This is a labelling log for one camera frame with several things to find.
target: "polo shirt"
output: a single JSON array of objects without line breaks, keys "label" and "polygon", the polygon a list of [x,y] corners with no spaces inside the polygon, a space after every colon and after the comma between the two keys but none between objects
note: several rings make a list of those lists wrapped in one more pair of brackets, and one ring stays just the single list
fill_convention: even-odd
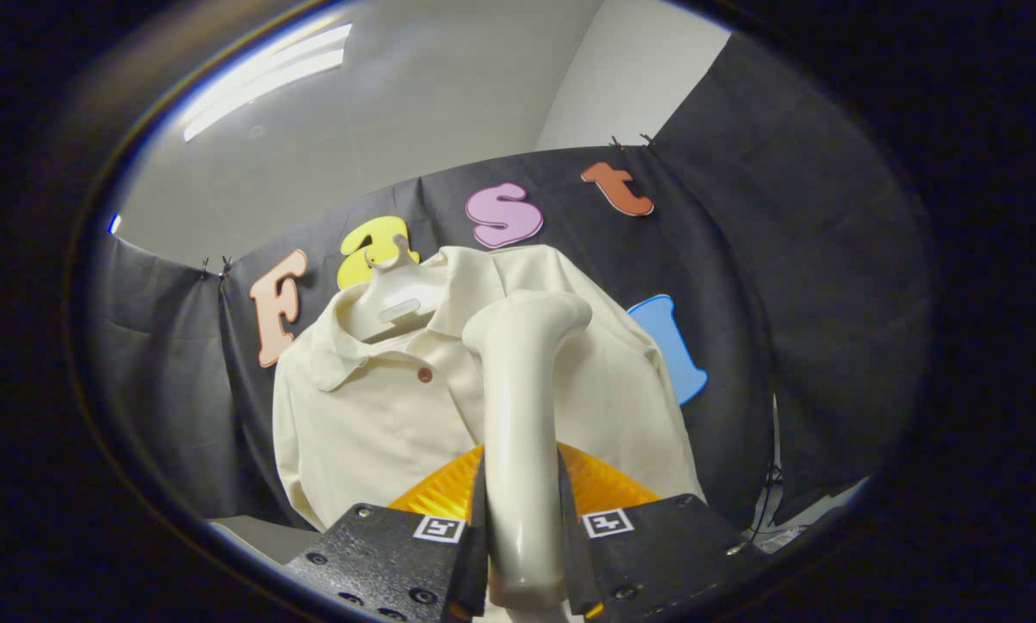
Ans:
[{"label": "polo shirt", "polygon": [[352,505],[390,505],[485,441],[483,378],[460,336],[467,320],[519,290],[569,291],[591,305],[587,328],[553,371],[557,441],[608,462],[660,497],[702,497],[679,401],[660,348],[556,249],[482,252],[444,246],[423,265],[447,267],[428,324],[363,343],[337,311],[344,288],[276,367],[276,464],[293,509],[320,532]]}]

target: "black fabric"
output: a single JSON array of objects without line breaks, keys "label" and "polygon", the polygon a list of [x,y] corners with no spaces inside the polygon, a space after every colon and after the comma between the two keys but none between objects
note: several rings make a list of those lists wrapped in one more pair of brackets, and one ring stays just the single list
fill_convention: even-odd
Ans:
[{"label": "black fabric", "polygon": [[93,369],[125,445],[205,516],[268,513],[270,493],[237,426],[225,374],[215,275],[109,236],[87,307]]},{"label": "black fabric", "polygon": [[[654,213],[630,218],[613,209],[593,182],[581,180],[583,170],[597,162],[628,170],[634,192],[656,204]],[[443,245],[487,251],[472,236],[476,224],[465,215],[465,203],[476,192],[507,181],[524,189],[528,194],[522,201],[544,216],[540,232],[520,244],[559,249],[624,308],[657,294],[675,301],[675,321],[688,350],[709,374],[707,388],[683,406],[699,481],[716,509],[747,527],[771,458],[764,343],[713,222],[645,147],[517,154],[403,181],[347,201],[237,259],[222,289],[225,359],[249,450],[280,507],[287,502],[271,445],[276,370],[261,367],[257,359],[260,340],[249,298],[254,281],[294,249],[307,254],[307,274],[295,280],[298,317],[284,322],[284,331],[296,336],[339,289],[345,233],[372,218],[394,216],[406,221],[411,249],[423,259]]]},{"label": "black fabric", "polygon": [[733,33],[655,137],[714,218],[775,356],[785,521],[881,465],[925,368],[925,214],[861,126]]}]

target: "pink letter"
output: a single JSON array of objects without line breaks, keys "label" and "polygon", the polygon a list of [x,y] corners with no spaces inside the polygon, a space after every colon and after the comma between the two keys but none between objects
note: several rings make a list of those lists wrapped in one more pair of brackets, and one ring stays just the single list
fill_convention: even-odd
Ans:
[{"label": "pink letter", "polygon": [[525,190],[517,185],[493,186],[483,189],[467,198],[465,213],[467,218],[479,223],[472,230],[476,239],[489,249],[523,240],[541,229],[544,217],[541,210],[533,204],[520,200],[525,197]]}]

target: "peach letter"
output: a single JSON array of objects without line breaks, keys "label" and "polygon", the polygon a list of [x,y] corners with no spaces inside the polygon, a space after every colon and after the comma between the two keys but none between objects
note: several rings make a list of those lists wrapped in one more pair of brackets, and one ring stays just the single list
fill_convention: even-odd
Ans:
[{"label": "peach letter", "polygon": [[[260,328],[260,366],[268,367],[279,362],[285,347],[295,340],[293,334],[283,331],[280,315],[288,322],[298,318],[298,288],[295,281],[284,277],[300,277],[307,272],[307,254],[295,249],[263,277],[256,280],[249,290],[249,298],[256,303],[256,324]],[[276,285],[283,287],[276,291]]]},{"label": "peach letter", "polygon": [[638,197],[625,186],[626,181],[632,181],[633,177],[628,170],[611,169],[605,162],[598,162],[591,169],[584,170],[581,175],[584,181],[594,181],[598,190],[602,191],[609,205],[618,213],[628,214],[630,217],[643,217],[651,214],[653,208],[652,200],[648,197]]}]

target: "fluorescent light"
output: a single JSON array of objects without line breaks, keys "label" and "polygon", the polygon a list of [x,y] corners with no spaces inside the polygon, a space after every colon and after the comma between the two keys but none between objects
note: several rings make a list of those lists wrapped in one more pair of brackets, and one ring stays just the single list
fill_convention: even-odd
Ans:
[{"label": "fluorescent light", "polygon": [[205,91],[202,91],[202,94],[198,95],[194,102],[191,102],[186,111],[182,114],[182,121],[190,122],[202,110],[211,107],[215,100],[227,96],[233,88],[241,87],[244,83],[260,78],[261,75],[265,75],[268,70],[271,70],[274,66],[298,58],[299,55],[305,55],[305,53],[316,50],[321,46],[336,44],[337,40],[347,38],[348,32],[352,29],[352,24],[340,25],[340,27],[330,31],[316,34],[309,39],[303,39],[313,31],[332,24],[333,21],[333,18],[326,18],[318,21],[318,23],[308,25],[308,27],[296,29],[274,40],[270,46],[257,52],[252,58],[241,60],[236,66],[229,68],[225,76],[218,79]]},{"label": "fluorescent light", "polygon": [[311,58],[299,60],[295,64],[260,76],[260,78],[253,82],[244,84],[243,87],[231,91],[227,96],[220,100],[220,102],[214,102],[212,106],[201,114],[198,114],[198,117],[194,118],[185,130],[182,130],[182,139],[189,142],[190,139],[196,138],[203,130],[215,123],[218,119],[243,107],[247,103],[253,102],[253,100],[260,97],[260,95],[270,93],[281,86],[291,84],[296,80],[307,78],[307,76],[340,66],[343,59],[344,49],[340,49],[324,52],[322,55],[311,56]]}]

